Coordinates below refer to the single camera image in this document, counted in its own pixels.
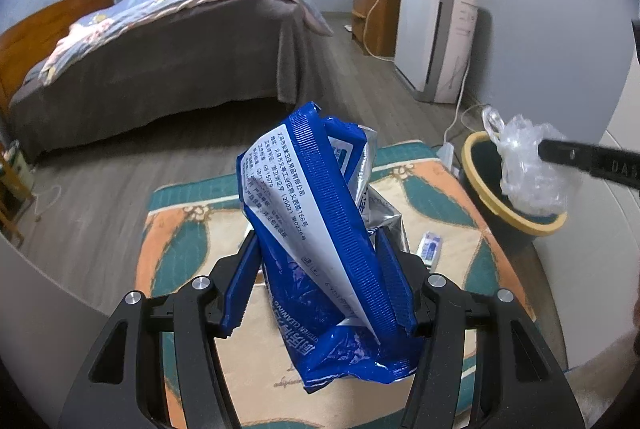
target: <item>wet wipes package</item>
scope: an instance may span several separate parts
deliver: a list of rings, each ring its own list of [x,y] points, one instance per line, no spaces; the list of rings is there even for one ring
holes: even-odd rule
[[[273,312],[309,392],[347,375],[403,379],[420,357],[372,243],[386,225],[406,247],[400,215],[368,187],[374,156],[372,130],[323,119],[309,103],[238,158]]]

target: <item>wooden floor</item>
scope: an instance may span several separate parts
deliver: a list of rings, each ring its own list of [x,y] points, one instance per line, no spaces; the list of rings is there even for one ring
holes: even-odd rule
[[[320,104],[327,114],[367,125],[380,146],[420,139],[442,144],[452,122],[450,105],[416,102],[396,78],[391,62],[362,55],[344,30],[344,16],[329,16],[335,36],[326,39],[334,87]],[[90,146],[43,157],[36,169],[38,211],[62,188],[60,199],[35,221],[22,216],[23,253],[55,281],[94,307],[111,313],[132,289],[143,221],[158,187],[235,171],[236,157],[287,116],[276,100],[233,102],[158,120]],[[460,124],[451,140],[458,148],[468,131]],[[566,362],[558,314],[534,251],[513,259],[545,333]]]

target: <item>wooden nightstand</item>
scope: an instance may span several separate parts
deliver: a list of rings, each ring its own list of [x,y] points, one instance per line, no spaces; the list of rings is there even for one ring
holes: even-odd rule
[[[363,45],[364,26],[369,10],[377,0],[353,0],[351,10],[351,37],[358,41],[364,54],[368,55]],[[369,17],[367,28],[367,46],[376,56],[393,57],[396,54],[396,37],[398,35],[398,16],[400,0],[380,0]]]

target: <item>clear plastic bag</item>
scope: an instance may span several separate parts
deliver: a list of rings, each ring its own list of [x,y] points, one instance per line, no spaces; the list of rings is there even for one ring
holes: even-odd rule
[[[549,216],[566,212],[576,195],[582,176],[569,167],[543,162],[538,145],[543,139],[566,140],[549,123],[533,125],[522,115],[506,125],[497,111],[482,111],[484,128],[502,157],[500,188],[511,204],[527,215]]]

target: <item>metal screw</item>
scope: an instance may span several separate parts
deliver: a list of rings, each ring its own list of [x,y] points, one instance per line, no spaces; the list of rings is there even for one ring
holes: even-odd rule
[[[204,290],[204,288],[209,287],[210,284],[211,281],[209,281],[208,277],[196,277],[196,279],[191,282],[191,286],[196,288],[196,290]]]
[[[513,301],[513,294],[510,290],[502,288],[501,290],[498,290],[498,299],[503,303],[510,303]]]
[[[434,288],[442,288],[444,285],[447,284],[447,280],[444,279],[444,277],[442,275],[440,275],[440,274],[430,275],[429,279],[427,279],[427,281]]]
[[[129,292],[124,296],[124,301],[127,304],[136,304],[139,303],[142,299],[142,294],[140,292]]]

